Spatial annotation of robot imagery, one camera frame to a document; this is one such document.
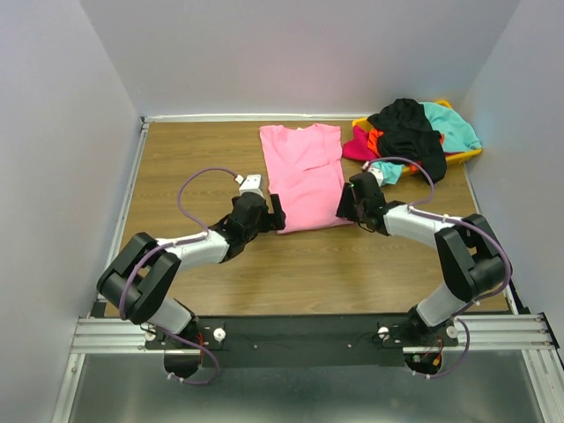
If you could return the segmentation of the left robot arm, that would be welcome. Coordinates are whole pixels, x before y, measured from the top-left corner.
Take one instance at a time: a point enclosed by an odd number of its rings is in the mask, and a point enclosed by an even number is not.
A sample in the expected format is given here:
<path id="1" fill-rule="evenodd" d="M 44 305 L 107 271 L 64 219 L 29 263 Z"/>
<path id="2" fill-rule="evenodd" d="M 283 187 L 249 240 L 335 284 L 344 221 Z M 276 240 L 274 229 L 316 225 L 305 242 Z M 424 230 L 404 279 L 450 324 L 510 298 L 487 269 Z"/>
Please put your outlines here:
<path id="1" fill-rule="evenodd" d="M 230 213 L 198 234 L 173 239 L 135 234 L 103 271 L 98 293 L 118 309 L 123 320 L 160 328 L 173 346 L 204 346 L 196 315 L 167 296 L 177 273 L 226 263 L 259 234 L 286 227 L 277 194 L 271 195 L 268 205 L 260 195 L 245 192 L 234 197 L 232 205 Z"/>

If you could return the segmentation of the pink t shirt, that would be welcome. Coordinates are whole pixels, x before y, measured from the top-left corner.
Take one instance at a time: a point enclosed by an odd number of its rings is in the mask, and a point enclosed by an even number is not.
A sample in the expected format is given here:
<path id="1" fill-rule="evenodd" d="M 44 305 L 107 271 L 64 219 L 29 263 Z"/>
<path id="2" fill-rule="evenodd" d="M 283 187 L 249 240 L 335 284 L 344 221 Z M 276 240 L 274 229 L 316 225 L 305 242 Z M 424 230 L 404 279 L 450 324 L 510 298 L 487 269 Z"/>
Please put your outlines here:
<path id="1" fill-rule="evenodd" d="M 266 125 L 259 136 L 269 191 L 279 197 L 286 226 L 279 234 L 311 231 L 350 222 L 337 216 L 345 184 L 341 129 L 314 123 L 303 129 Z"/>

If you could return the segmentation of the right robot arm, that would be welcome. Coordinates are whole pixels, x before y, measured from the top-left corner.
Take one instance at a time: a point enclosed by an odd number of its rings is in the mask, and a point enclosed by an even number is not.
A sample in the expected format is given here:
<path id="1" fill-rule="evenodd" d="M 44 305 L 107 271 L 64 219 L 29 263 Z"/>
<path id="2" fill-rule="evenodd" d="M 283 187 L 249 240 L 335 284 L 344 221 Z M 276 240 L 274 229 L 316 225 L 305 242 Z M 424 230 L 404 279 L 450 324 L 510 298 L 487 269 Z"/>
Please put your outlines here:
<path id="1" fill-rule="evenodd" d="M 427 344 L 451 318 L 504 290 L 511 279 L 512 265 L 484 216 L 456 218 L 388 202 L 368 172 L 344 185 L 337 216 L 370 233 L 401 236 L 436 249 L 443 282 L 390 331 L 415 345 Z"/>

